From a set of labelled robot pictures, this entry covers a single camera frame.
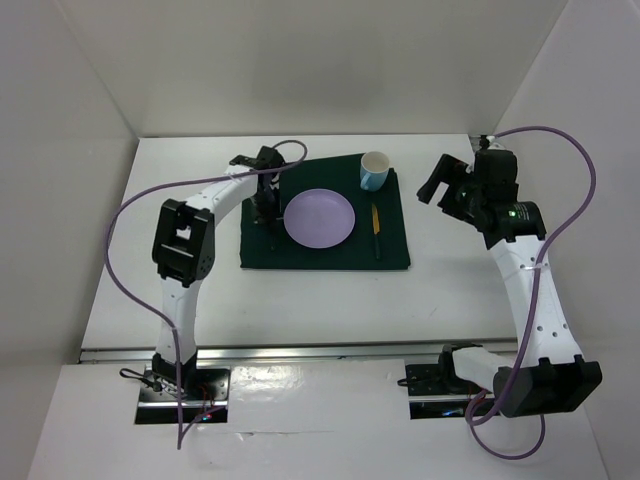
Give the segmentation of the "gold knife green handle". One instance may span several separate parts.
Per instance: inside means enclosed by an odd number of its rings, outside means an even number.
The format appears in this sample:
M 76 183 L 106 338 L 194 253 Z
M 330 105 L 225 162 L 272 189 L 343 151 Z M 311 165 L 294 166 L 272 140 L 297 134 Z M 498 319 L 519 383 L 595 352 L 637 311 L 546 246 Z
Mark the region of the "gold knife green handle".
M 379 238 L 380 221 L 379 221 L 378 208 L 374 203 L 371 204 L 371 214 L 372 214 L 372 228 L 373 228 L 375 258 L 377 261 L 380 261 L 382 259 L 381 245 L 380 245 L 380 238 Z

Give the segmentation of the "lilac plastic plate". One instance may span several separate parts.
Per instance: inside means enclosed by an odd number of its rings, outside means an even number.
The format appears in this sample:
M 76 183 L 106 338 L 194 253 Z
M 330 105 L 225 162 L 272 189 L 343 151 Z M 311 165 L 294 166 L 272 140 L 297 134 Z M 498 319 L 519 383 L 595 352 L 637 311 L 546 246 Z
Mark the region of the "lilac plastic plate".
M 310 249 L 328 249 L 344 242 L 352 233 L 356 215 L 351 203 L 329 189 L 309 189 L 297 194 L 286 206 L 284 228 L 289 237 Z

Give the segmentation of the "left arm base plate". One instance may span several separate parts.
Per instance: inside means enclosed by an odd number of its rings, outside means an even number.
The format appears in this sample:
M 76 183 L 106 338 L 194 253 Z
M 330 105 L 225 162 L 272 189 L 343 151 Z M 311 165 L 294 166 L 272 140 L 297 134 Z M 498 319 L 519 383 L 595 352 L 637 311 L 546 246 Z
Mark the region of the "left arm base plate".
M 137 425 L 176 424 L 177 387 L 146 368 L 137 372 L 119 370 L 121 378 L 140 383 L 135 423 Z M 213 368 L 198 370 L 194 380 L 182 393 L 184 423 L 226 423 L 231 370 Z

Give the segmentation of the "dark green cloth napkin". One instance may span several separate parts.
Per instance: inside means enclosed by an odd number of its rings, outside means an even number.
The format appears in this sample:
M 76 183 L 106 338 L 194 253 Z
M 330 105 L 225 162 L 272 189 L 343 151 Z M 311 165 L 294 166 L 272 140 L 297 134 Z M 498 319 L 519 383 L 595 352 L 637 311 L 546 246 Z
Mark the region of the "dark green cloth napkin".
M 310 249 L 292 240 L 284 225 L 278 246 L 270 250 L 269 229 L 253 222 L 253 206 L 242 204 L 240 264 L 243 269 L 320 271 L 403 271 L 411 265 L 398 175 L 390 169 L 383 187 L 373 193 L 360 188 L 360 153 L 303 162 L 281 174 L 281 207 L 299 193 L 315 188 L 333 190 L 353 206 L 356 223 L 350 236 L 328 249 Z M 379 212 L 382 259 L 374 251 L 371 204 Z

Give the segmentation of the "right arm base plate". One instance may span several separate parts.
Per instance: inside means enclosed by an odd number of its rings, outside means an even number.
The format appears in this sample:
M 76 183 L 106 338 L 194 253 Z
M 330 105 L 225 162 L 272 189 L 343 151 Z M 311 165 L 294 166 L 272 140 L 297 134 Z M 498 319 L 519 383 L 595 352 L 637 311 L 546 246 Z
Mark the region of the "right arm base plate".
M 445 378 L 437 364 L 408 364 L 397 381 L 408 394 L 412 420 L 464 418 L 472 398 L 481 391 L 476 384 Z

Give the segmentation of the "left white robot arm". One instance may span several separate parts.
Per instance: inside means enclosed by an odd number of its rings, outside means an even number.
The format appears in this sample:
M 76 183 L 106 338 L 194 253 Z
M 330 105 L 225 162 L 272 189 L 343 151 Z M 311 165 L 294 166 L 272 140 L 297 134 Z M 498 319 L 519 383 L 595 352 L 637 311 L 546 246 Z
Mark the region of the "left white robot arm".
M 221 181 L 160 208 L 152 260 L 161 278 L 162 314 L 169 321 L 161 327 L 152 371 L 176 399 L 189 397 L 197 387 L 196 309 L 200 287 L 214 266 L 216 227 L 248 201 L 253 221 L 272 233 L 280 216 L 275 170 L 284 165 L 277 148 L 264 146 L 255 158 L 231 160 Z

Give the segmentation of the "blue mug white inside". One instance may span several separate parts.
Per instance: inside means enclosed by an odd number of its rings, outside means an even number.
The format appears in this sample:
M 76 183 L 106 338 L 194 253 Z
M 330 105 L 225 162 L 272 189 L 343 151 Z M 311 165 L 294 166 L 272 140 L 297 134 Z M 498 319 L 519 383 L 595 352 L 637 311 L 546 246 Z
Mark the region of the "blue mug white inside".
M 390 170 L 389 157 L 378 151 L 365 153 L 360 161 L 360 188 L 367 192 L 379 191 Z

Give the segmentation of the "gold fork green handle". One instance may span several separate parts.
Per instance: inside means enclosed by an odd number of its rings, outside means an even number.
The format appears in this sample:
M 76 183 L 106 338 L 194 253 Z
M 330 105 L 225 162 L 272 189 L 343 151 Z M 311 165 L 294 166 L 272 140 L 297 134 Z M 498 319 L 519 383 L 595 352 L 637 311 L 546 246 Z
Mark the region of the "gold fork green handle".
M 278 246 L 278 227 L 276 224 L 269 226 L 270 250 L 275 251 Z

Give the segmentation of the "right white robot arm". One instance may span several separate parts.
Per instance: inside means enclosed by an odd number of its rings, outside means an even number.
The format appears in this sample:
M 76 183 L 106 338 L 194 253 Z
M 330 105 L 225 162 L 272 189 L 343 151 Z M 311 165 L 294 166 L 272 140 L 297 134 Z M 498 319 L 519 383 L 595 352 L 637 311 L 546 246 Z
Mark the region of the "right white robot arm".
M 436 379 L 448 392 L 470 382 L 492 393 L 507 418 L 574 411 L 602 382 L 598 362 L 587 361 L 564 315 L 549 265 L 552 237 L 538 205 L 518 198 L 513 152 L 482 148 L 472 163 L 449 154 L 418 190 L 429 203 L 440 185 L 441 211 L 482 236 L 505 285 L 518 352 L 509 360 L 487 349 L 448 346 Z

